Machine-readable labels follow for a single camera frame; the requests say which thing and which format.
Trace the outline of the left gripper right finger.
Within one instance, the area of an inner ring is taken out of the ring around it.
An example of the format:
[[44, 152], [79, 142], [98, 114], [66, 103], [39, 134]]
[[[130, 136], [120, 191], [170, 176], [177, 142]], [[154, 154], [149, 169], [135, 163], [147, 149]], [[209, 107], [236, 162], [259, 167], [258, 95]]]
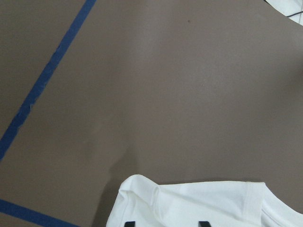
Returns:
[[199, 221], [198, 226], [199, 227], [210, 227], [210, 223], [208, 221]]

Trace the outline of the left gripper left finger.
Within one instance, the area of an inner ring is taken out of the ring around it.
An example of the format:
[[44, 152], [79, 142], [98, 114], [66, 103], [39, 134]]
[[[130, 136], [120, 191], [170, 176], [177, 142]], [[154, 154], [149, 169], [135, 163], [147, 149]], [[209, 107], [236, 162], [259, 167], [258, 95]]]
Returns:
[[125, 222], [124, 227], [135, 227], [135, 221]]

